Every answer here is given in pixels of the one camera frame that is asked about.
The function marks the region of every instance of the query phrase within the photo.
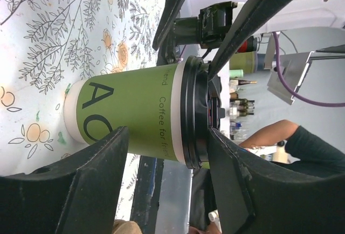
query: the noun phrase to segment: black mechanical bracket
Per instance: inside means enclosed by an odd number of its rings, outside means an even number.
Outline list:
[[[128,140],[120,127],[31,174],[1,177],[1,233],[111,233]]]
[[[208,156],[223,233],[345,232],[345,174],[294,172],[209,129]]]
[[[160,46],[157,64],[177,63],[175,48],[198,44],[203,49],[219,48],[232,24],[236,2],[222,2],[201,9],[198,17],[176,18]]]
[[[178,12],[180,11],[185,0],[166,0],[165,7],[161,21],[158,25],[156,35],[153,39],[152,48],[156,51],[163,43],[165,37],[167,36]]]

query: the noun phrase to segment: leaf illustration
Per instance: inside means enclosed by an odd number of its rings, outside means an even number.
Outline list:
[[[53,147],[50,144],[44,144],[44,146],[48,149],[51,150],[52,152],[54,151]]]
[[[24,140],[25,140],[24,138],[14,138],[14,139],[10,140],[8,144],[20,144]]]
[[[118,212],[119,212],[119,210],[120,210],[120,208],[121,208],[121,204],[122,204],[123,200],[124,200],[124,198],[123,198],[123,197],[121,197],[121,198],[119,199],[119,201],[118,201],[118,206],[117,206],[117,208],[116,208],[116,212],[115,212],[115,218],[116,218],[116,219],[118,219],[118,218],[119,218],[119,216],[118,216]]]
[[[132,159],[129,162],[129,165],[131,165],[135,160],[139,159],[139,157],[140,157],[139,155],[134,154]]]
[[[126,189],[130,189],[132,186],[135,185],[136,183],[136,177],[137,177],[137,171],[134,172],[134,174],[132,175],[132,178],[130,179],[129,184],[127,185]]]
[[[132,195],[130,196],[130,198],[128,199],[128,201],[129,201],[129,202],[132,201],[133,198],[134,198],[134,192],[132,193]]]
[[[38,144],[36,143],[29,151],[28,155],[27,155],[27,159],[31,158],[32,155],[36,152]]]
[[[20,110],[22,110],[21,108],[18,107],[9,107],[7,108],[7,111],[15,113],[15,112],[19,112]]]
[[[150,13],[148,13],[147,9],[142,7],[138,1],[130,2],[129,5],[130,18],[132,21],[132,25],[129,28],[129,40],[135,41],[131,45],[130,53],[134,55],[136,59],[141,59],[141,54],[145,52],[146,60],[151,62],[156,51],[151,48],[153,32],[150,26]],[[140,67],[144,68],[145,66],[146,63],[142,63]]]
[[[140,68],[145,68],[146,67],[146,59],[143,59],[140,64]]]
[[[22,132],[22,135],[25,137],[25,129],[24,129],[24,125],[22,125],[21,132]]]
[[[32,1],[30,6],[33,9],[39,9],[40,5]],[[91,77],[94,72],[92,67],[93,56],[92,49],[88,46],[87,32],[83,23],[90,30],[93,29],[95,23],[95,13],[100,9],[100,0],[57,0],[61,5],[54,12],[39,12],[37,16],[39,19],[27,23],[29,30],[24,37],[30,39],[33,46],[29,47],[28,59],[29,62],[23,64],[20,79],[28,81],[31,78],[30,84],[35,86],[39,93],[47,94],[49,90],[56,87],[63,78],[64,70],[61,68],[61,61],[66,61],[67,65],[71,65],[71,69],[82,69],[82,78]],[[76,11],[71,8],[73,3],[78,3]],[[85,4],[87,7],[82,9],[81,5]],[[71,18],[71,12],[74,12],[74,17]],[[81,22],[80,27],[76,27],[76,21]],[[71,38],[73,32],[77,32],[79,28],[79,35],[77,38]]]

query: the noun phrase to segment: hand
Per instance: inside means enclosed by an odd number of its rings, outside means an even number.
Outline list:
[[[188,234],[205,234],[205,232],[200,231],[200,230],[196,229],[195,227],[189,227]]]
[[[238,146],[244,149],[258,149],[258,147],[255,144],[247,144],[245,142],[240,143]]]
[[[207,229],[206,229],[206,234],[222,234],[216,224],[214,222],[211,222],[210,225],[208,225]]]

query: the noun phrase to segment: bottle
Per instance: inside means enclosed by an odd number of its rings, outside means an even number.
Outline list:
[[[255,100],[248,100],[246,98],[230,99],[230,102],[234,102],[236,105],[254,104]]]
[[[257,83],[257,81],[253,81],[253,80],[230,79],[230,84],[231,85],[237,85],[237,86],[256,84],[256,83]]]
[[[254,115],[253,112],[237,112],[238,113],[238,116],[247,116],[247,115]]]
[[[230,120],[236,120],[239,113],[237,111],[237,107],[230,107],[229,111],[230,111],[230,114],[229,114]]]
[[[211,222],[214,222],[218,231],[220,233],[222,233],[222,226],[220,225],[218,210],[215,210],[215,211],[209,213],[209,220]]]
[[[230,125],[234,127],[242,127],[242,123],[240,122],[230,121]]]
[[[229,85],[229,90],[230,90],[230,94],[235,93],[237,91],[237,86],[236,85]]]
[[[243,78],[243,70],[230,70],[230,78]]]
[[[247,110],[247,109],[254,109],[254,108],[255,108],[254,106],[248,106],[248,104],[245,106],[241,106],[241,105],[237,106],[237,109],[240,111]]]
[[[230,99],[238,99],[238,93],[236,92],[230,93]]]

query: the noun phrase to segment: purple cable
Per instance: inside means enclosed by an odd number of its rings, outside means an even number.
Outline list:
[[[275,41],[275,53],[276,53],[276,57],[277,57],[277,74],[278,74],[278,78],[281,81],[282,85],[284,86],[284,88],[286,88],[286,90],[289,91],[289,93],[291,95],[294,95],[296,98],[311,104],[311,105],[315,105],[315,106],[322,106],[322,107],[345,107],[345,103],[323,103],[323,102],[317,102],[317,101],[313,101],[310,99],[307,99],[305,97],[302,97],[301,95],[297,94],[296,92],[294,92],[286,83],[281,70],[280,70],[280,56],[279,56],[279,41],[278,41],[278,36],[276,32],[273,32],[273,37],[274,37],[274,41]]]

